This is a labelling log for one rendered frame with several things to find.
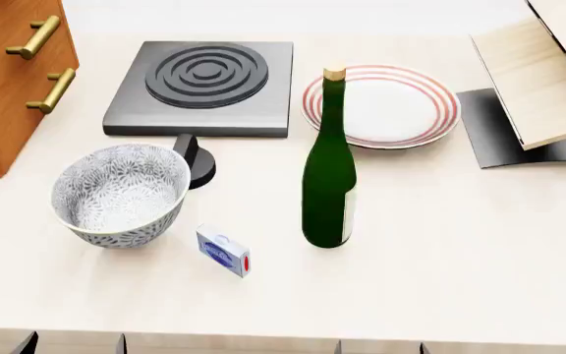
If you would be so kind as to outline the dark grey stove plate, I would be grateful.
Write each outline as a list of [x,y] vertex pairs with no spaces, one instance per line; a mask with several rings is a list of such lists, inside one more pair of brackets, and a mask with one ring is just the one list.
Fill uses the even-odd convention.
[[103,117],[111,136],[286,138],[290,41],[147,40]]

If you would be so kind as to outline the green wine bottle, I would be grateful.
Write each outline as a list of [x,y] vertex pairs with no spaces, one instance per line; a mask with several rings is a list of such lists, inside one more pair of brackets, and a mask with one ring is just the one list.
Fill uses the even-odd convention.
[[340,247],[351,235],[347,220],[357,172],[344,133],[345,88],[344,67],[323,70],[320,128],[302,179],[302,231],[323,249]]

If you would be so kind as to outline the small blue white box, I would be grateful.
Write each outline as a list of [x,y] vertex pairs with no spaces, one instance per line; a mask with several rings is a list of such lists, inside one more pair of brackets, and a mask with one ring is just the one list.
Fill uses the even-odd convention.
[[201,253],[240,277],[250,273],[251,253],[247,247],[206,224],[201,224],[196,233]]

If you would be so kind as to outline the light wooden rack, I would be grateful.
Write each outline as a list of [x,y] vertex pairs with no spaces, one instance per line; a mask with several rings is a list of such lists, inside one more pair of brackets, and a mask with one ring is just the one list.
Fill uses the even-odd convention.
[[520,23],[471,37],[523,149],[566,139],[566,0],[524,0]]

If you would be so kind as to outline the white grey patterned bowl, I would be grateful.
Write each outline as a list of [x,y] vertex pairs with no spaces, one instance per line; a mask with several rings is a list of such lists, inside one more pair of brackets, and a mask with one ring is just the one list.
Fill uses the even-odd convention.
[[83,241],[106,249],[149,244],[176,220],[191,169],[178,152],[120,144],[85,155],[54,182],[51,207]]

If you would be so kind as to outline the black stove knob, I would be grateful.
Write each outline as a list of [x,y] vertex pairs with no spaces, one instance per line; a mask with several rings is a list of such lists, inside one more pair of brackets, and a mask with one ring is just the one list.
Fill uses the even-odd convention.
[[199,146],[194,135],[179,135],[173,150],[183,156],[190,167],[191,190],[201,188],[213,179],[216,173],[215,159],[211,152]]

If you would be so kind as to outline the black rack base plate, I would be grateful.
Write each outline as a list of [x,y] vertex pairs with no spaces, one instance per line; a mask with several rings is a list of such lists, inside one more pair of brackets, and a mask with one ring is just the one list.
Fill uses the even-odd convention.
[[566,161],[566,140],[524,150],[493,89],[467,90],[457,96],[480,168]]

